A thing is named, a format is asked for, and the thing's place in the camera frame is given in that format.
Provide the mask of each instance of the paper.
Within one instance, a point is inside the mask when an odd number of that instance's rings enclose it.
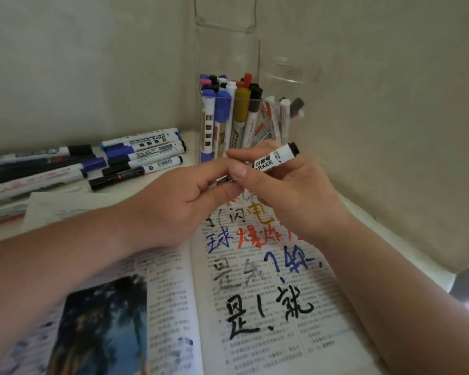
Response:
[[[206,374],[371,365],[377,355],[325,258],[250,199],[223,205],[192,240]]]
[[[24,229],[123,198],[37,194]],[[0,374],[203,374],[195,304],[187,243],[139,253],[68,295],[11,349]]]

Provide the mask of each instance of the person's left hand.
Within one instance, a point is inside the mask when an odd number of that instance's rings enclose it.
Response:
[[[208,189],[228,174],[234,159],[220,158],[171,170],[136,195],[110,207],[119,236],[131,252],[188,240],[208,216],[243,191],[237,183]]]

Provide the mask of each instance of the handwritten question mark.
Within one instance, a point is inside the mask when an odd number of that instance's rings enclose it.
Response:
[[[275,255],[272,252],[267,252],[266,255],[264,255],[264,262],[268,261],[269,256],[271,256],[271,258],[273,258],[273,262],[275,263],[276,272],[280,273],[280,268],[278,267],[278,262],[276,261]],[[283,284],[285,284],[285,279],[283,279],[283,277],[280,277],[280,280]]]

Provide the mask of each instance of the forearm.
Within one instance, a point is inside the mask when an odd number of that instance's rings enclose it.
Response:
[[[0,242],[0,356],[64,296],[131,253],[109,208]]]
[[[315,242],[395,373],[469,373],[469,311],[356,218]]]

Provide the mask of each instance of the person's right hand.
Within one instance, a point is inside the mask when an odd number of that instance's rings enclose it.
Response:
[[[275,141],[265,140],[253,148],[231,149],[226,154],[252,163],[278,147]],[[242,162],[232,162],[229,171],[238,184],[273,208],[283,226],[313,245],[340,234],[351,216],[324,170],[304,154],[268,173]]]

